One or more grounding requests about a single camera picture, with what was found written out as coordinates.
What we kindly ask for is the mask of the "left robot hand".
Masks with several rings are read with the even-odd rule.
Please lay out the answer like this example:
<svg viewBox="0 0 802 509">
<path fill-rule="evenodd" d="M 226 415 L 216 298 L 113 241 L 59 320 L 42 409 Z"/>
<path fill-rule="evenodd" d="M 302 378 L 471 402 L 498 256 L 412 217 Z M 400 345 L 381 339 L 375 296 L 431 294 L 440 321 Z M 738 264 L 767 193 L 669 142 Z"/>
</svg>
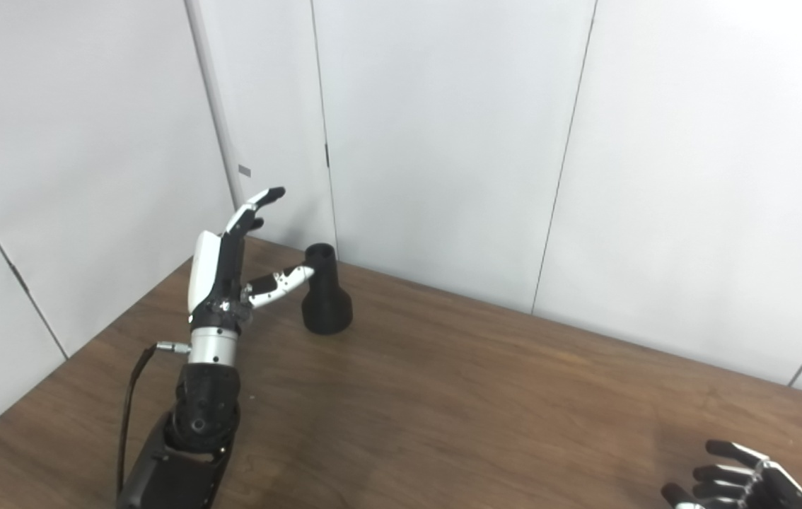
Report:
<svg viewBox="0 0 802 509">
<path fill-rule="evenodd" d="M 189 323 L 194 331 L 211 327 L 240 333 L 254 309 L 281 299 L 315 274 L 313 265 L 302 263 L 247 283 L 242 281 L 246 236 L 263 226 L 257 213 L 285 193 L 284 187 L 266 188 L 238 207 L 223 232 L 204 230 L 198 236 L 187 292 Z"/>
</svg>

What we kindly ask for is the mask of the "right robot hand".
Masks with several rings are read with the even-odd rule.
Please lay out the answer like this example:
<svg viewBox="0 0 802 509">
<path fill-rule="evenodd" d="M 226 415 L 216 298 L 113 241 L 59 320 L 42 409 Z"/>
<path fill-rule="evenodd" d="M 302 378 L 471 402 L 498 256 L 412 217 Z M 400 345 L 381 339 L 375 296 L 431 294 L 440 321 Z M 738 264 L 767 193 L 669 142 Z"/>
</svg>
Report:
<svg viewBox="0 0 802 509">
<path fill-rule="evenodd" d="M 686 490 L 668 483 L 661 496 L 672 508 L 802 508 L 802 486 L 769 455 L 744 445 L 711 439 L 705 450 L 736 466 L 709 464 L 692 471 L 696 484 Z"/>
</svg>

